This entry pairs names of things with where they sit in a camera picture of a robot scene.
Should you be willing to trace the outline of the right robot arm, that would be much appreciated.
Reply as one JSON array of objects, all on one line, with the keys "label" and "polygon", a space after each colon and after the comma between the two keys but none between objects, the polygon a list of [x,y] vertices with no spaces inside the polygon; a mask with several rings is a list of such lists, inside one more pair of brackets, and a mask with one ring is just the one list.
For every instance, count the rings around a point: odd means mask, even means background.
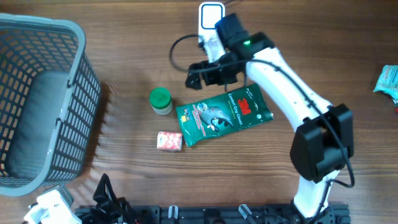
[{"label": "right robot arm", "polygon": [[331,186],[343,168],[351,169],[353,115],[314,92],[286,63],[262,32],[249,34],[236,14],[203,12],[198,38],[207,59],[188,70],[186,85],[229,85],[243,73],[280,108],[294,130],[290,159],[300,174],[293,203],[315,221],[327,206]]}]

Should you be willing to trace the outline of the red white patterned box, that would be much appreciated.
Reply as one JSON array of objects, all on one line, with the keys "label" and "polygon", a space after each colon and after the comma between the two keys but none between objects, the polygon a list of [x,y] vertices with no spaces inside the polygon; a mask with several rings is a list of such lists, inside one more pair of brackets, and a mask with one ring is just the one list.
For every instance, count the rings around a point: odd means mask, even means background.
[{"label": "red white patterned box", "polygon": [[160,131],[157,135],[157,149],[165,151],[180,151],[182,149],[182,133]]}]

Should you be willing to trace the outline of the white teal pouch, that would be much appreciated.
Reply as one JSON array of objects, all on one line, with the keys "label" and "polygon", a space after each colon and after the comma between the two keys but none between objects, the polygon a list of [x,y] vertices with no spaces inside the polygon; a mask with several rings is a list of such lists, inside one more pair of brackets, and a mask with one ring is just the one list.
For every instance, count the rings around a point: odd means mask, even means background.
[{"label": "white teal pouch", "polygon": [[381,91],[392,98],[394,106],[397,106],[397,65],[385,65],[376,82],[373,92]]}]

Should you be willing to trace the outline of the green lid jar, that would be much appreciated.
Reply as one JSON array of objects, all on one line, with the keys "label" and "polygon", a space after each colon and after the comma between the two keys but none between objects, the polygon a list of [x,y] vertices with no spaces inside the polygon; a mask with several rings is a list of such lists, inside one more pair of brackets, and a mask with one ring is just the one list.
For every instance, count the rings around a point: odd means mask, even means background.
[{"label": "green lid jar", "polygon": [[164,87],[154,88],[149,95],[152,109],[159,115],[166,115],[173,109],[172,96]]}]

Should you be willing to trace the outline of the green 3M gloves package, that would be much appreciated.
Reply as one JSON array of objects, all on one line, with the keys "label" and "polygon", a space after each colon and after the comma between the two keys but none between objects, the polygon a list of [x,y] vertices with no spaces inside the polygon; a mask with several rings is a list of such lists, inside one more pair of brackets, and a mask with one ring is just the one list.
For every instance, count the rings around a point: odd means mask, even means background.
[{"label": "green 3M gloves package", "polygon": [[257,84],[176,107],[187,146],[273,120]]}]

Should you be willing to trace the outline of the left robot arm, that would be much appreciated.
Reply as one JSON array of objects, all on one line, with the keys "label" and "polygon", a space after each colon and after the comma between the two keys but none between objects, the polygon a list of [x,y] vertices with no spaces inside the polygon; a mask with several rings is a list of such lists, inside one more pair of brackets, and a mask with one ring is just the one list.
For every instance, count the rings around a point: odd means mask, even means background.
[{"label": "left robot arm", "polygon": [[93,194],[93,200],[97,203],[94,214],[106,223],[140,223],[139,216],[124,198],[115,195],[110,179],[103,174]]}]

